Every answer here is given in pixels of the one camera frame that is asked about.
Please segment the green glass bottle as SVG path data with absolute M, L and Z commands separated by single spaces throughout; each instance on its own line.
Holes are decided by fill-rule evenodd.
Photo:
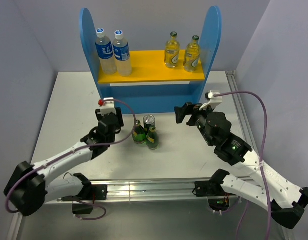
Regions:
M 136 144 L 143 144 L 145 142 L 146 133 L 144 131 L 144 128 L 141 126 L 139 120 L 135 121 L 135 127 L 132 133 L 132 139 Z
M 150 150 L 155 150 L 158 148 L 158 145 L 159 145 L 159 137 L 156 132 L 156 127 L 151 126 L 149 127 L 148 133 L 146 135 L 146 146 Z

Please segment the left blue-label water bottle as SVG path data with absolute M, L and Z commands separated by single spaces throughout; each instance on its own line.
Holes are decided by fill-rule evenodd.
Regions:
M 113 48 L 110 39 L 105 35 L 103 28 L 96 29 L 95 47 L 99 57 L 102 72 L 112 75 L 117 71 Z

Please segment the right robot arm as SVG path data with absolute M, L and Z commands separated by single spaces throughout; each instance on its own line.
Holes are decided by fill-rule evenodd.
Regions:
M 287 229 L 294 229 L 308 205 L 308 187 L 299 187 L 286 180 L 265 162 L 243 139 L 231 132 L 231 122 L 222 112 L 215 112 L 209 104 L 185 103 L 174 107 L 176 123 L 189 115 L 187 126 L 195 126 L 208 146 L 223 162 L 250 178 L 257 185 L 239 180 L 229 172 L 219 169 L 209 181 L 216 195 L 224 192 L 242 197 L 270 211 L 274 221 Z

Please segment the clear soda bottle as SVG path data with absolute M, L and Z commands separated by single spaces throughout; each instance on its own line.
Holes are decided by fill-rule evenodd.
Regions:
M 164 63 L 167 68 L 174 68 L 178 64 L 180 43 L 177 40 L 177 32 L 170 33 L 170 39 L 165 44 Z
M 186 46 L 183 68 L 187 72 L 194 72 L 200 57 L 199 36 L 194 35 L 191 42 Z

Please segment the blue and yellow shelf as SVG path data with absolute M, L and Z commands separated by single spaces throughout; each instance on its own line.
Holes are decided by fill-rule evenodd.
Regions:
M 87 8 L 79 13 L 82 49 L 100 98 L 113 97 L 127 103 L 137 114 L 171 113 L 185 102 L 198 103 L 204 95 L 222 32 L 222 16 L 218 6 L 207 11 L 199 39 L 201 54 L 198 69 L 187 72 L 183 66 L 167 68 L 163 50 L 131 52 L 132 73 L 129 76 L 105 75 L 95 47 L 96 30 Z

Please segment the aluminium front rail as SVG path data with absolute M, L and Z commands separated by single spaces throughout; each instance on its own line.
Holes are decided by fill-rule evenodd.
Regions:
M 195 182 L 210 178 L 91 180 L 92 192 L 83 202 L 154 202 L 194 200 Z

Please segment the blue-label water bottle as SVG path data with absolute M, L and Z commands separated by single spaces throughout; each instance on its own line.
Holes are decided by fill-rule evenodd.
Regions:
M 129 76 L 132 72 L 132 67 L 128 41 L 124 38 L 121 30 L 116 30 L 114 32 L 114 37 L 115 39 L 113 40 L 112 46 L 118 74 L 124 77 Z
M 113 48 L 110 39 L 105 35 L 103 28 L 96 29 L 95 47 L 99 57 L 102 72 L 112 75 L 117 71 Z

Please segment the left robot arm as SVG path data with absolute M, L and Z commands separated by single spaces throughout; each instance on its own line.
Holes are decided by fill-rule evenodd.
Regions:
M 68 150 L 35 164 L 24 161 L 16 166 L 3 191 L 7 212 L 28 217 L 48 202 L 61 198 L 81 201 L 91 195 L 91 182 L 84 175 L 58 177 L 116 144 L 115 136 L 124 125 L 120 108 L 101 107 L 95 110 L 95 115 L 97 126 Z

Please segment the right blue-label water bottle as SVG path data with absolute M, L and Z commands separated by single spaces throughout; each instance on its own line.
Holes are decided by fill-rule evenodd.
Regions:
M 113 40 L 112 46 L 118 74 L 124 77 L 129 76 L 132 72 L 132 67 L 128 41 L 124 38 L 121 30 L 116 30 L 114 32 L 114 37 L 115 39 Z

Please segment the rear black drink can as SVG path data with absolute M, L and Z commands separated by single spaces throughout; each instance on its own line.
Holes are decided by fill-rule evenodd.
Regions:
M 145 132 L 149 131 L 149 128 L 155 126 L 155 117 L 151 114 L 147 114 L 143 117 L 143 128 Z

